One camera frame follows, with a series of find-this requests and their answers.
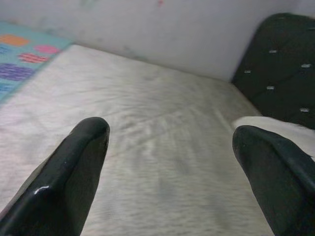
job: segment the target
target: bed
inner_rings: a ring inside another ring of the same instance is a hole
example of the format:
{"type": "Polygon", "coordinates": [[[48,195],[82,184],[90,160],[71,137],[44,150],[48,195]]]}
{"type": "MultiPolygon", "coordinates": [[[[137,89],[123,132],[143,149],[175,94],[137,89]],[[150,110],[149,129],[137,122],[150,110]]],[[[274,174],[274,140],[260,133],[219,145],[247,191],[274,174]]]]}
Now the bed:
{"type": "Polygon", "coordinates": [[[232,150],[231,84],[72,45],[0,106],[0,208],[86,117],[110,143],[82,235],[272,235],[232,150]]]}

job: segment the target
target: rug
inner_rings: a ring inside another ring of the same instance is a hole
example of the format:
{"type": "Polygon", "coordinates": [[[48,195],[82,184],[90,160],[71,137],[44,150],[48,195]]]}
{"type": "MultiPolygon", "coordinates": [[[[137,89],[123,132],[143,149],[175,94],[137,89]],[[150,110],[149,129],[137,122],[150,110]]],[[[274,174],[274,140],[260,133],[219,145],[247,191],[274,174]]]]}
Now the rug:
{"type": "Polygon", "coordinates": [[[71,41],[0,22],[0,102],[71,41]]]}

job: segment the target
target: tufted headboard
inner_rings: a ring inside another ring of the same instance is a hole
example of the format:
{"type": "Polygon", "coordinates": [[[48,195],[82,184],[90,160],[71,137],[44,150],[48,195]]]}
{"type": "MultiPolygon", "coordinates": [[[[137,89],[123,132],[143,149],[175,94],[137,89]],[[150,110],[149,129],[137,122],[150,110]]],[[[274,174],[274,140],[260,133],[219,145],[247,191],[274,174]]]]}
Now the tufted headboard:
{"type": "Polygon", "coordinates": [[[315,129],[315,20],[288,13],[266,19],[232,83],[264,116],[315,129]]]}

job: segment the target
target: pink patch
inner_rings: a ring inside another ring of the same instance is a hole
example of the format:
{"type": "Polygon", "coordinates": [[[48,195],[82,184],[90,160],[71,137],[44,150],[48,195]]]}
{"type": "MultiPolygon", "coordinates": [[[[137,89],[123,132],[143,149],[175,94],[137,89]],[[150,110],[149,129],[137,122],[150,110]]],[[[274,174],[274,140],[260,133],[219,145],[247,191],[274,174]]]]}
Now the pink patch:
{"type": "Polygon", "coordinates": [[[29,63],[42,63],[48,60],[47,57],[40,57],[33,53],[22,53],[19,55],[19,59],[29,63]]]}
{"type": "Polygon", "coordinates": [[[59,49],[54,47],[54,46],[50,46],[50,45],[37,45],[34,47],[36,51],[40,52],[40,53],[48,53],[48,54],[54,54],[59,52],[59,49]]]}

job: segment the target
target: white wall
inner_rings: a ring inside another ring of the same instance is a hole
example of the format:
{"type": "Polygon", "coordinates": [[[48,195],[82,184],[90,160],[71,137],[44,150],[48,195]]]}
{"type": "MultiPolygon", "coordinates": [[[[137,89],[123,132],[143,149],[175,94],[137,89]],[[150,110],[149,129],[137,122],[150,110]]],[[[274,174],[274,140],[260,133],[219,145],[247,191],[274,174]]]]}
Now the white wall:
{"type": "Polygon", "coordinates": [[[0,0],[0,19],[229,80],[258,24],[299,0],[0,0]]]}
{"type": "Polygon", "coordinates": [[[315,0],[301,0],[294,13],[315,17],[315,0]]]}

